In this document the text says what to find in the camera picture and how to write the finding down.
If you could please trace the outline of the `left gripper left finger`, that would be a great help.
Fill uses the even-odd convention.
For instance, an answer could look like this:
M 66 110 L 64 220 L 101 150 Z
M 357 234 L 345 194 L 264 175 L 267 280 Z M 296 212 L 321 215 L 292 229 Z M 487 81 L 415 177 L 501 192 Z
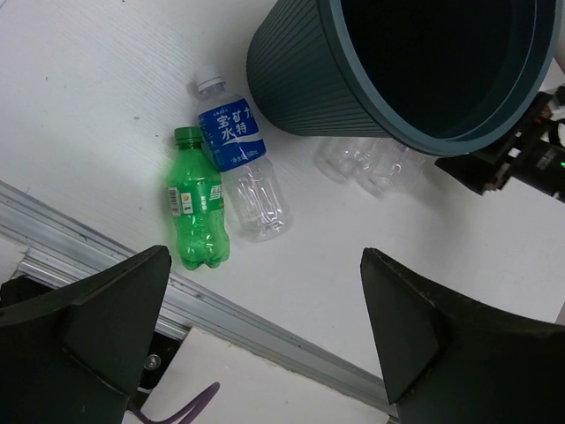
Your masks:
M 152 246 L 1 310 L 3 423 L 119 423 L 142 376 L 170 275 Z

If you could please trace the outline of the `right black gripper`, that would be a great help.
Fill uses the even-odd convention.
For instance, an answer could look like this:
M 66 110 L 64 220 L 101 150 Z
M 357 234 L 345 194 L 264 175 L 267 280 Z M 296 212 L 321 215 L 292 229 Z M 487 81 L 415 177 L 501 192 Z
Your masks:
M 520 155 L 522 133 L 506 135 L 487 148 L 467 154 L 439 158 L 434 165 L 476 194 L 501 190 Z

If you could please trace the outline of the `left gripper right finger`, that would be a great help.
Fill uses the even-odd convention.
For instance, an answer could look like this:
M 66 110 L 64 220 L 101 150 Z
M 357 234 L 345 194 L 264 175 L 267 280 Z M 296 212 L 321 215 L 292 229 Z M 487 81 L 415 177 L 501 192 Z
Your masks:
M 564 328 L 488 306 L 375 248 L 360 264 L 388 402 L 402 423 L 561 423 Z

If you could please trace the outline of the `clear labelled square bottle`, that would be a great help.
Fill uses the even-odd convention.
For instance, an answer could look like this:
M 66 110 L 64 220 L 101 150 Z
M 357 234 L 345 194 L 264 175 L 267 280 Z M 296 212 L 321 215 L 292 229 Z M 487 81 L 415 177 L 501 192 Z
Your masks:
M 373 196 L 407 193 L 416 184 L 428 157 L 392 139 L 377 139 L 360 162 L 357 182 Z

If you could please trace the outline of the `clear unlabelled plastic bottle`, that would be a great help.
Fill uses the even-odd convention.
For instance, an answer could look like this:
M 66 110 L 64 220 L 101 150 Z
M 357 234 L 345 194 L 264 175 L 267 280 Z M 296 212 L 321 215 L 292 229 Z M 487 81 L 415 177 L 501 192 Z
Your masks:
M 361 170 L 375 141 L 372 138 L 325 138 L 313 156 L 313 163 L 327 178 L 343 185 Z

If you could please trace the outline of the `green soda bottle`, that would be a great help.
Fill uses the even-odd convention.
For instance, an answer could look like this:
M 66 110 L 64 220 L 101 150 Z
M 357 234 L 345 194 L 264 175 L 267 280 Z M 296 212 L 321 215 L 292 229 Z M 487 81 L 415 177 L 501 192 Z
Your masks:
M 186 269 L 216 269 L 230 257 L 222 176 L 204 151 L 198 126 L 175 129 L 174 141 L 166 189 L 177 254 Z

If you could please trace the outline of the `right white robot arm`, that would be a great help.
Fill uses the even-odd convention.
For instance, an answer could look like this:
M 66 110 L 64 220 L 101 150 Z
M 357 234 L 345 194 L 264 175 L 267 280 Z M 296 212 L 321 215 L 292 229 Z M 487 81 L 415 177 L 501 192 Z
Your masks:
M 493 144 L 466 155 L 442 157 L 435 166 L 482 195 L 517 179 L 564 201 L 564 86 L 539 92 L 515 125 Z

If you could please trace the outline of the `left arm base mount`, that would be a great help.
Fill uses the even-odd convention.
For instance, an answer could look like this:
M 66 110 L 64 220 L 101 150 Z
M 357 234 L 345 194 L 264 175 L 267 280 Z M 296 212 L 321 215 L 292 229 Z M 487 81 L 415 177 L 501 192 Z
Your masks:
M 174 359 L 181 342 L 177 339 L 164 336 L 159 332 L 153 334 L 147 357 L 143 364 L 143 371 L 136 398 L 147 398 L 151 391 L 158 385 L 170 363 Z

